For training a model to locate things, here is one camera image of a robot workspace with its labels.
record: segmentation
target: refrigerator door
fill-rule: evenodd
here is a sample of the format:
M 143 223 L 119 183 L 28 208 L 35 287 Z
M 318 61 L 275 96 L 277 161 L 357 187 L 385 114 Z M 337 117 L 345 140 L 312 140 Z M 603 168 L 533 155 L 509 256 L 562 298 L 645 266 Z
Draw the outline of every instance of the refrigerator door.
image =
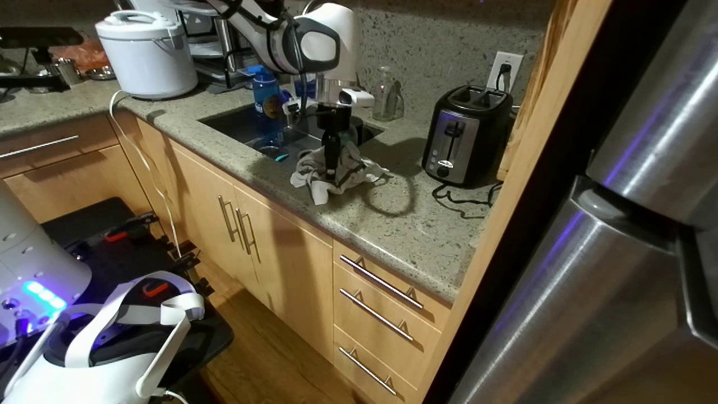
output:
M 716 311 L 702 266 L 700 237 L 682 243 L 682 328 L 668 333 L 630 366 L 617 371 L 585 402 L 614 404 L 714 404 L 718 402 Z
M 645 355 L 672 342 L 700 348 L 685 317 L 678 239 L 649 229 L 578 179 L 451 402 L 598 399 Z M 716 379 L 718 366 L 705 373 Z
M 690 0 L 588 168 L 614 193 L 718 226 L 718 2 Z
M 707 280 L 711 310 L 718 311 L 718 226 L 696 234 L 698 256 Z

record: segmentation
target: kitchen counter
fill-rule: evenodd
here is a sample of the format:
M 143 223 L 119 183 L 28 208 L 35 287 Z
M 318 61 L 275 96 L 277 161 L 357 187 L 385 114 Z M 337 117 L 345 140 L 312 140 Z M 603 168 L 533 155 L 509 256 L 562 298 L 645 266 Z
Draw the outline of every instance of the kitchen counter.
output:
M 60 95 L 19 92 L 0 104 L 0 137 L 27 133 L 39 125 L 106 112 L 117 83 L 80 83 Z M 270 161 L 264 155 L 237 143 L 197 118 L 251 104 L 251 92 L 194 92 L 173 101 L 136 101 L 119 96 L 125 107 L 150 122 L 203 159 L 270 196 L 291 214 L 325 229 L 334 237 L 367 253 L 378 265 L 410 279 L 418 287 L 451 302 L 474 256 L 475 237 L 487 216 L 481 205 L 439 207 L 430 196 L 437 182 L 421 167 L 426 125 L 410 122 L 378 124 L 384 133 L 362 146 L 362 155 L 385 167 L 385 183 L 364 183 L 348 196 L 329 196 L 313 207 L 306 188 L 289 183 L 291 167 Z M 455 199 L 485 199 L 485 188 L 451 188 Z

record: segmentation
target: white rice cooker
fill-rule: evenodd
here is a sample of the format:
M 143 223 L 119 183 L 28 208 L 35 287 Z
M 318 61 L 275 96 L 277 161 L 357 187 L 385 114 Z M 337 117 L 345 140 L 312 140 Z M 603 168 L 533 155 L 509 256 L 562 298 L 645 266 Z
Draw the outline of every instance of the white rice cooker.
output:
M 125 9 L 96 22 L 96 34 L 123 92 L 139 99 L 173 99 L 197 86 L 176 21 Z

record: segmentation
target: cabinet handle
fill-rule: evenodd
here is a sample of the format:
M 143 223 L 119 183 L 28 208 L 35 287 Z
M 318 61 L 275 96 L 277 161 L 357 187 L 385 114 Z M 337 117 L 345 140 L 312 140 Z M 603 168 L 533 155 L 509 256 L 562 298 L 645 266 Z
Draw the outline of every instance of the cabinet handle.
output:
M 217 198 L 217 202 L 219 202 L 219 210 L 222 210 L 222 217 L 225 217 L 225 226 L 226 226 L 228 239 L 235 243 L 237 239 L 235 237 L 237 229 L 231 226 L 228 216 L 226 216 L 226 207 L 231 210 L 234 210 L 234 207 L 231 207 L 231 202 L 225 202 L 225 198 Z
M 423 310 L 421 300 L 418 300 L 414 296 L 405 293 L 403 289 L 390 285 L 387 280 L 384 280 L 375 272 L 365 269 L 364 265 L 355 263 L 353 257 L 339 256 L 339 261 L 345 263 L 348 266 L 353 266 L 355 272 L 359 272 L 362 275 L 365 275 L 367 280 L 376 283 L 378 287 L 393 291 L 398 298 L 405 300 L 409 305 Z
M 240 208 L 235 208 L 234 210 L 234 219 L 237 223 L 237 229 L 240 229 L 240 236 L 243 236 L 243 243 L 245 243 L 245 252 L 247 252 L 247 256 L 251 256 L 251 245 L 248 245 L 243 217 L 245 217 L 245 214 Z
M 44 141 L 44 143 L 34 143 L 34 146 L 27 146 L 27 149 L 0 152 L 0 159 L 9 159 L 9 156 L 16 156 L 16 155 L 27 155 L 27 152 L 51 149 L 51 146 L 58 146 L 58 143 L 69 143 L 69 141 L 76 141 L 76 140 L 80 140 L 80 134 L 69 134 L 69 137 L 51 140 L 51 141 Z
M 365 364 L 362 364 L 353 352 L 348 352 L 344 345 L 339 345 L 339 352 L 350 360 L 357 369 L 362 369 L 362 373 L 365 373 L 367 377 L 373 377 L 373 382 L 376 382 L 384 391 L 387 391 L 390 395 L 398 395 L 398 391 L 390 385 L 390 379 L 382 379 L 375 371 L 369 371 Z
M 262 256 L 260 256 L 260 250 L 258 250 L 258 245 L 256 245 L 256 234 L 253 234 L 253 224 L 251 224 L 251 216 L 248 216 L 248 214 L 243 214 L 243 210 L 240 210 L 240 226 L 243 226 L 243 234 L 245 234 L 245 239 L 247 239 L 247 253 L 248 253 L 248 245 L 253 245 L 256 261 L 262 263 Z
M 395 326 L 390 318 L 382 317 L 376 310 L 373 310 L 369 305 L 365 305 L 359 296 L 345 291 L 344 287 L 339 289 L 350 302 L 355 302 L 357 307 L 362 307 L 364 311 L 367 311 L 369 317 L 375 317 L 378 324 L 384 324 L 387 330 L 393 330 L 395 334 L 400 334 L 401 339 L 414 344 L 414 339 L 400 326 Z

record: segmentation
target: wooden cabinet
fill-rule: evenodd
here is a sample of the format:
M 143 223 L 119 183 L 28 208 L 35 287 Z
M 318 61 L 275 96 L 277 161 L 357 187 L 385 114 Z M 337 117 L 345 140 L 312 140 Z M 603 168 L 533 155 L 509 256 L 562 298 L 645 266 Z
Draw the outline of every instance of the wooden cabinet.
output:
M 185 237 L 199 253 L 237 279 L 253 296 L 262 296 L 256 253 L 243 224 L 243 190 L 185 149 L 171 143 Z
M 331 352 L 331 239 L 240 179 L 123 117 L 123 146 L 157 216 L 184 234 L 312 348 Z
M 39 223 L 108 198 L 120 198 L 136 214 L 150 208 L 108 117 L 1 140 L 0 177 Z
M 375 402 L 418 399 L 447 315 L 428 293 L 334 243 L 334 362 Z
M 245 199 L 267 307 L 323 357 L 331 352 L 331 239 L 256 198 Z

